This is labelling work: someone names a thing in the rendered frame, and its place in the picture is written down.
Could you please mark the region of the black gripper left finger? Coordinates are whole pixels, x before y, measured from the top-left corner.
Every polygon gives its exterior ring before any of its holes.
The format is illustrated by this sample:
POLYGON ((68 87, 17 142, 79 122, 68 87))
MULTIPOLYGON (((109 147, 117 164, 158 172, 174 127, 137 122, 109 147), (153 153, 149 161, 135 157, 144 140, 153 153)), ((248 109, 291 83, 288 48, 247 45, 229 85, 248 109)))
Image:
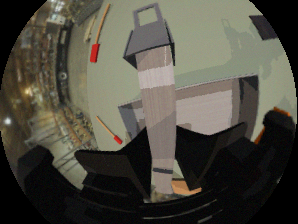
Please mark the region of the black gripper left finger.
POLYGON ((152 179, 152 153, 150 153, 146 125, 142 131, 129 141, 120 151, 85 151, 78 149, 74 159, 86 172, 100 175, 130 177, 144 198, 152 196, 150 179, 152 179))

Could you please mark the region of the black spatula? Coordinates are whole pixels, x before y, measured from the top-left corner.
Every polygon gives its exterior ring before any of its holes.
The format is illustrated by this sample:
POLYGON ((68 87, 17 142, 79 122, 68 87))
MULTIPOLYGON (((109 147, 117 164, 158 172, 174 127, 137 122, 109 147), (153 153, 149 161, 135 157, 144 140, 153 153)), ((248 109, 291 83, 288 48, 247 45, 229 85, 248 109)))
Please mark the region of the black spatula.
POLYGON ((273 39, 275 39, 275 37, 278 37, 277 34, 275 34, 273 27, 270 26, 269 22, 267 22, 265 16, 250 15, 249 18, 251 22, 255 24, 255 30, 258 31, 258 34, 261 35, 263 40, 269 40, 271 39, 271 37, 273 37, 273 39))

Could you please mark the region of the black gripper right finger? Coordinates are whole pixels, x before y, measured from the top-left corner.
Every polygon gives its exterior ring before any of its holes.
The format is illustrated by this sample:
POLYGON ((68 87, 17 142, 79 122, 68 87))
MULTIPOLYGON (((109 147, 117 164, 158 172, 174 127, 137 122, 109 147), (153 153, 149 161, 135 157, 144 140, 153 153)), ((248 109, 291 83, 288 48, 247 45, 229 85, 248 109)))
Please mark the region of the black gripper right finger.
POLYGON ((189 129, 178 127, 176 135, 176 156, 178 167, 190 190, 200 189, 200 181, 213 163, 214 157, 221 148, 231 145, 246 135, 247 123, 233 125, 229 129, 202 135, 189 129))

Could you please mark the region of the wooden board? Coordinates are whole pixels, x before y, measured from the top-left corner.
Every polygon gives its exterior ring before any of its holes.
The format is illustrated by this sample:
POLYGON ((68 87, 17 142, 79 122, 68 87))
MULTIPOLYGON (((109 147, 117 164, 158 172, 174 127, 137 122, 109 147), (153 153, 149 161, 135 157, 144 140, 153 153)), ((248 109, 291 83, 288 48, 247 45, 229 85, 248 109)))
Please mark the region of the wooden board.
POLYGON ((188 184, 186 184, 185 179, 172 179, 172 186, 173 186, 173 190, 174 193, 180 194, 180 193, 192 193, 192 194, 196 194, 196 193, 200 193, 201 192, 201 186, 200 189, 196 189, 196 190, 190 190, 188 189, 188 184))

